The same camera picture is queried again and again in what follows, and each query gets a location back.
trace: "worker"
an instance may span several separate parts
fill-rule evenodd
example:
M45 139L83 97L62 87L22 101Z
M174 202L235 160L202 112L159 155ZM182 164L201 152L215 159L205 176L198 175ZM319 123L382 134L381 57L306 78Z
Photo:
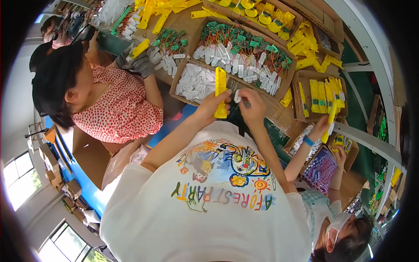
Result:
M118 261L307 262L303 200L287 182L265 129L266 106L257 91L239 92L254 140L215 121L223 100L229 114L228 89L204 98L140 165L125 167L100 227ZM328 126L316 125L311 139L320 139Z
M132 75L117 68L127 55L123 52L107 68L92 69L80 42L53 51L32 81L35 108L65 129L77 125L106 143L155 134L163 124L163 101L154 66L143 52L136 58L141 77Z
M319 122L327 122L323 117ZM308 135L305 139L311 143L315 137ZM328 194L325 196L318 190L311 188L302 179L298 179L298 172L306 161L310 145L303 143L285 169L287 181L295 184L301 196L291 195L295 201L303 199L300 206L306 217L306 225L310 229L312 242L312 262L354 262L366 250L374 227L368 216L357 218L343 213L340 201L340 188L346 153L342 146L336 146L334 152L337 168L330 180Z

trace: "metal shelf frame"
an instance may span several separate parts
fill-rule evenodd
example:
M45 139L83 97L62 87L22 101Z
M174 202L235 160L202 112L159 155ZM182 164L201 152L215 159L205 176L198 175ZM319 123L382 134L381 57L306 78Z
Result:
M375 218L377 219L390 195L391 179L395 168L399 168L405 175L406 170L401 166L401 155L395 148L396 122L394 115L394 81L392 62L389 51L389 41L382 31L379 22L374 18L368 8L357 0L324 0L344 21L351 30L368 58L368 62L346 64L342 71L355 92L365 121L368 116L361 101L359 93L349 76L349 72L373 71L380 87L382 101L387 118L388 143L353 127L335 123L334 131L357 141L388 160L383 197Z

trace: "face mask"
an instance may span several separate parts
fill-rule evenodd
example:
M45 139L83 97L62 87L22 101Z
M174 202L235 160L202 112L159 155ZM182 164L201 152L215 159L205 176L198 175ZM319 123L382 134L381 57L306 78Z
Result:
M336 241L338 240L339 232L342 230L342 228L345 225L346 221L348 221L348 219L351 216L352 216L351 214L342 212L339 215L337 215L335 217L335 219L333 220L333 222L330 223L330 225L327 227L326 234L329 234L329 232L330 232L330 230L332 228L334 228L334 229L336 229L338 231L337 234L336 234L335 242L333 243L333 245L336 244Z

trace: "hand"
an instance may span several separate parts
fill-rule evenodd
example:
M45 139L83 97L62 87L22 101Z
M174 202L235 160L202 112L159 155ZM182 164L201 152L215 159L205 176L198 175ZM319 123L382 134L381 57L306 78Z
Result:
M250 88L242 88L239 91L242 100L238 103L241 115L249 129L253 127L264 127L264 118L266 106L261 96L256 90ZM243 98L250 103L250 108L246 108Z
M323 116L320 118L320 120L316 123L313 130L311 130L310 134L308 134L308 138L315 142L319 139L321 139L321 136L329 130L330 124L327 122L329 119L329 116Z
M346 161L346 152L341 145L336 145L337 152L333 152L336 158L336 164L338 167L343 168Z
M198 109L191 115L191 117L199 123L202 128L208 126L209 124L215 121L214 113L218 108L218 105L225 100L225 109L227 109L227 115L230 114L230 105L228 104L231 102L231 89L227 89L227 91L222 92L218 96L215 96L215 92L212 92L208 96L206 96L203 100Z

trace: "white wall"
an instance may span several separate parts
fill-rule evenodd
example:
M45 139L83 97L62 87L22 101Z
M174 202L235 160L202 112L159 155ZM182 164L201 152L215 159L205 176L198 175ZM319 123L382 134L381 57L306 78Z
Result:
M31 243L36 250L39 250L44 241L64 220L89 245L96 247L105 244L99 237L90 232L75 215L70 214L61 201L55 204L27 231L29 243Z
M1 161L6 164L28 150L28 125L39 122L39 114L34 110L32 101L31 81L34 73L29 71L29 59L39 44L27 42L22 46L7 81L7 89L2 99L1 111ZM62 202L47 208L60 195L49 185L45 177L45 166L39 152L32 154L29 150L34 167L42 182L42 187L24 202L16 211L16 216L23 229L28 232L31 243L37 249L45 239L65 219L76 232L91 246L102 245L103 242L91 233L77 217L65 209Z

